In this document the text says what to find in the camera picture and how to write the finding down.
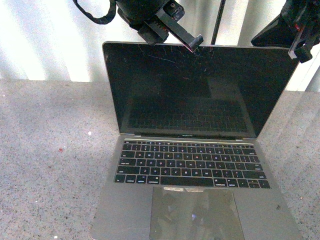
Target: laptop screen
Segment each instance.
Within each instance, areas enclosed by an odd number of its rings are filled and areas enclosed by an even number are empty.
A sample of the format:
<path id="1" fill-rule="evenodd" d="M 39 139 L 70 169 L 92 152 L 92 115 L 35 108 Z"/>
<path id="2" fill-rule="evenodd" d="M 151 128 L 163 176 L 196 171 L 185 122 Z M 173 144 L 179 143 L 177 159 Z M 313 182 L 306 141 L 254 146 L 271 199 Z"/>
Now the laptop screen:
<path id="1" fill-rule="evenodd" d="M 256 138 L 298 61 L 287 49 L 105 42 L 119 130 L 142 136 Z"/>

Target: scratched trackpad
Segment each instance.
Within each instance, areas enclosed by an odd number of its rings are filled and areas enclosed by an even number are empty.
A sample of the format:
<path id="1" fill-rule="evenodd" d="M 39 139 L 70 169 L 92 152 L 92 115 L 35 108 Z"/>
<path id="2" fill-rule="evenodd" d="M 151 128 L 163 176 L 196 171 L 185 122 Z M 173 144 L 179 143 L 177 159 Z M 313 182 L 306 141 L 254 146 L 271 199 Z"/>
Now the scratched trackpad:
<path id="1" fill-rule="evenodd" d="M 228 189 L 154 187 L 151 240 L 245 240 Z"/>

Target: granite countertop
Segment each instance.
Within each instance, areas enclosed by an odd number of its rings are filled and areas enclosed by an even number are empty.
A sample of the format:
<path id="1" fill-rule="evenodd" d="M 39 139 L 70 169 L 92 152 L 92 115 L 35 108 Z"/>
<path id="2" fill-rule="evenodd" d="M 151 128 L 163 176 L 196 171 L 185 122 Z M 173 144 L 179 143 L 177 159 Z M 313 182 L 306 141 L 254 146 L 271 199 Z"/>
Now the granite countertop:
<path id="1" fill-rule="evenodd" d="M 320 239 L 320 93 L 285 92 L 258 140 Z M 0 238 L 89 240 L 119 136 L 107 82 L 0 81 Z"/>

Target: laptop keyboard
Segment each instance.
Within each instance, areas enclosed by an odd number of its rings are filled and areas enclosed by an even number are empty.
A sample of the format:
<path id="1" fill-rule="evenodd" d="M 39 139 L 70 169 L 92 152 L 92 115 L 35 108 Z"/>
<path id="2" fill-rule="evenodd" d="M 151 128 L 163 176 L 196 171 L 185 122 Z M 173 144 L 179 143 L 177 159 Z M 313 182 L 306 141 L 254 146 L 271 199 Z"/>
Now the laptop keyboard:
<path id="1" fill-rule="evenodd" d="M 201 142 L 125 140 L 114 182 L 270 188 L 252 144 Z"/>

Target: scratched screen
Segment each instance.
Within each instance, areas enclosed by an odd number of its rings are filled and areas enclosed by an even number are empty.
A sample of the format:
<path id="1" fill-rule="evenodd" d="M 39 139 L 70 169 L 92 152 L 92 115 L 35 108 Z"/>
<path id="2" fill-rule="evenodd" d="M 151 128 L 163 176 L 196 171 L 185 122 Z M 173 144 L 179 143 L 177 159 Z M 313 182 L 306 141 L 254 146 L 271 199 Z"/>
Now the scratched screen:
<path id="1" fill-rule="evenodd" d="M 288 49 L 106 42 L 121 133 L 256 138 L 298 61 Z"/>

